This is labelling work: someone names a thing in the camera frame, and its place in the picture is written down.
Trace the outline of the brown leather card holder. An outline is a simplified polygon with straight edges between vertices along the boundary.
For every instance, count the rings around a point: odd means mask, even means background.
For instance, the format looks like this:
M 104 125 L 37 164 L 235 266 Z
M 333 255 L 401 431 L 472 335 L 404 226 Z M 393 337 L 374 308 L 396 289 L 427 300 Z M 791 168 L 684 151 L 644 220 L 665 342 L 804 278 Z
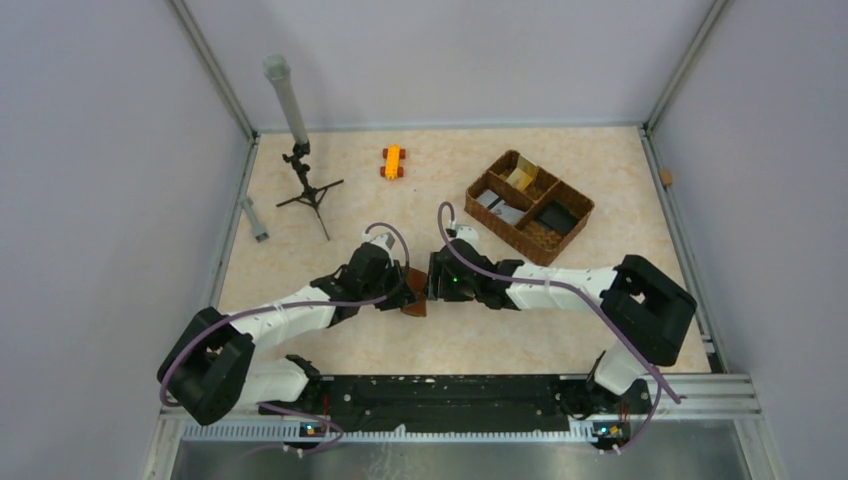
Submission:
M 407 275 L 407 286 L 415 294 L 414 302 L 410 301 L 407 305 L 401 308 L 401 312 L 412 317 L 427 316 L 427 295 L 425 287 L 427 286 L 427 273 L 421 270 L 411 268 Z

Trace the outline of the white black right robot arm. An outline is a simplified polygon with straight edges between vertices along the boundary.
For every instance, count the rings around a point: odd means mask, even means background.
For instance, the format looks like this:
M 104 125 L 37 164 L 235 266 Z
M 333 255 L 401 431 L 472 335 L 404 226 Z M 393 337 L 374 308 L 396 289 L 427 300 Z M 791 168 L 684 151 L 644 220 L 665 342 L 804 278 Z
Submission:
M 594 409 L 614 411 L 643 375 L 673 401 L 681 399 L 660 370 L 676 364 L 697 302 L 640 255 L 628 254 L 612 267 L 564 269 L 493 262 L 473 243 L 453 239 L 431 253 L 425 292 L 431 300 L 476 301 L 492 310 L 593 313 L 616 337 L 586 385 Z

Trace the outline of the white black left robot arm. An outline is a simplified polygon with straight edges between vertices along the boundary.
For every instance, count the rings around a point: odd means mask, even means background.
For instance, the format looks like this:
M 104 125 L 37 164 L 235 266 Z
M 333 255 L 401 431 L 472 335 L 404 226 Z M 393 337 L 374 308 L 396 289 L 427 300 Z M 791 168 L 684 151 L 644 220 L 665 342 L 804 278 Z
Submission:
M 335 272 L 297 292 L 241 312 L 214 307 L 196 312 L 157 372 L 160 400 L 210 425 L 234 407 L 285 402 L 297 413 L 319 404 L 320 386 L 308 363 L 285 358 L 273 367 L 254 359 L 266 349 L 336 326 L 365 307 L 399 310 L 415 300 L 404 278 L 406 261 L 392 255 L 394 237 L 378 235 L 357 247 Z

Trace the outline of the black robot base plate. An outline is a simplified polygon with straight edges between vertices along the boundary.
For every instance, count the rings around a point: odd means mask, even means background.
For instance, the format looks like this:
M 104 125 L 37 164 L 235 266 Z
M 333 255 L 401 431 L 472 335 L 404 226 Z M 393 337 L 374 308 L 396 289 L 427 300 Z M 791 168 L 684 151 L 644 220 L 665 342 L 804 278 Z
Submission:
M 283 408 L 326 415 L 346 432 L 566 431 L 579 420 L 645 414 L 644 380 L 615 395 L 583 375 L 337 375 L 312 380 Z

